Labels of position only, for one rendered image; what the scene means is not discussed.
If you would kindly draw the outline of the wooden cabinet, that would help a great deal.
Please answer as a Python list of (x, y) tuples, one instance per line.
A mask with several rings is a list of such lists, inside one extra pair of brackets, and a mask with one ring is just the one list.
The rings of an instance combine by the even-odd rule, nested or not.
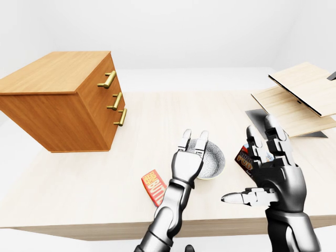
[(0, 79), (0, 111), (50, 152), (106, 151), (77, 89), (108, 51), (54, 51)]

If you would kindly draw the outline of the black-edged pale wooden board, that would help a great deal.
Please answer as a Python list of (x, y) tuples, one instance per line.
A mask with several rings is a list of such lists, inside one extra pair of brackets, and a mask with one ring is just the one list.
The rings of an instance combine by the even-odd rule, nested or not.
[(336, 114), (336, 71), (329, 73), (308, 62), (272, 73), (274, 82), (321, 117)]

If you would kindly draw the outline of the red butter box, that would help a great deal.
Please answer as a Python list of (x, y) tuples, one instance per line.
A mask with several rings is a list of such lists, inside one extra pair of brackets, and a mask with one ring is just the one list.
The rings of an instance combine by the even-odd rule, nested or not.
[(156, 170), (152, 170), (141, 178), (142, 184), (148, 193), (150, 199), (156, 207), (159, 207), (163, 201), (166, 184), (159, 176)]

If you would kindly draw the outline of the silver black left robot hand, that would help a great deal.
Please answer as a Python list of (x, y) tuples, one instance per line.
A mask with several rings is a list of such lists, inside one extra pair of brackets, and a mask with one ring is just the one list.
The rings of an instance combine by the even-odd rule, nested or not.
[(193, 152), (187, 150), (191, 133), (191, 129), (185, 130), (178, 144), (178, 151), (173, 155), (172, 178), (180, 180), (194, 189), (194, 180), (203, 167), (203, 158), (208, 144), (208, 131), (201, 133), (196, 141), (195, 150)]

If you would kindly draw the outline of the patterned grey bowl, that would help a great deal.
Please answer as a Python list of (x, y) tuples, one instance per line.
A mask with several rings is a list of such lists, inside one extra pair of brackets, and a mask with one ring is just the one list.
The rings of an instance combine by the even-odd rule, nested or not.
[(198, 179), (209, 180), (221, 174), (225, 166), (225, 157), (220, 148), (208, 141), (203, 158), (203, 167), (198, 174)]

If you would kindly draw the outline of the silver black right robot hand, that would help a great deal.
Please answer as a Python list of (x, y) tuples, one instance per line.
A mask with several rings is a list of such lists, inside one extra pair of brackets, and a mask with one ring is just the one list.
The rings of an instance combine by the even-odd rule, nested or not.
[(268, 151), (274, 156), (272, 161), (266, 160), (266, 151), (256, 128), (250, 125), (246, 129), (248, 154), (253, 166), (251, 174), (257, 186), (241, 193), (226, 194), (221, 200), (249, 206), (268, 205), (289, 213), (302, 212), (307, 194), (303, 173), (293, 159), (287, 133), (270, 114), (265, 117), (265, 134)]

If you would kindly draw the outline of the chocolate pudding box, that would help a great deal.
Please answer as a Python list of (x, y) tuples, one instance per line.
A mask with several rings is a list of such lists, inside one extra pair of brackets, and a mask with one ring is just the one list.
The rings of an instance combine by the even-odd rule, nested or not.
[(244, 144), (241, 147), (241, 150), (236, 155), (235, 161), (245, 171), (245, 173), (253, 181), (255, 181), (255, 178), (253, 177), (253, 174), (254, 174), (253, 160), (249, 156), (248, 148), (249, 148), (249, 144), (248, 143)]

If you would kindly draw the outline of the wooden drawer front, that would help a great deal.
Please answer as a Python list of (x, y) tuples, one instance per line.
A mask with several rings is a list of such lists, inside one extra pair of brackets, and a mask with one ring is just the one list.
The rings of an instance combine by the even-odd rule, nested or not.
[(113, 138), (118, 128), (118, 125), (114, 125), (113, 123), (118, 122), (121, 117), (121, 113), (118, 113), (118, 110), (123, 110), (125, 106), (125, 101), (121, 98), (116, 111), (107, 109), (107, 106), (112, 106), (114, 104), (115, 99), (116, 98), (113, 97), (110, 101), (104, 101), (98, 109), (98, 126), (107, 145), (107, 151), (111, 148)]
[(88, 109), (99, 128), (101, 134), (107, 139), (112, 138), (112, 135), (117, 129), (118, 122), (121, 117), (119, 110), (125, 106), (124, 97), (121, 96), (117, 110), (108, 109), (107, 106), (113, 106), (116, 102), (118, 94), (121, 92), (118, 77), (115, 77), (110, 88), (98, 87), (96, 83), (91, 83), (85, 94), (85, 101), (88, 103)]
[(77, 89), (81, 99), (93, 117), (102, 114), (104, 110), (106, 111), (106, 106), (112, 106), (116, 99), (113, 95), (121, 91), (117, 76), (115, 76), (108, 89), (98, 87), (98, 84), (104, 84), (108, 79), (105, 73), (112, 72), (113, 70), (115, 70), (115, 67), (111, 54), (108, 51), (102, 61)]

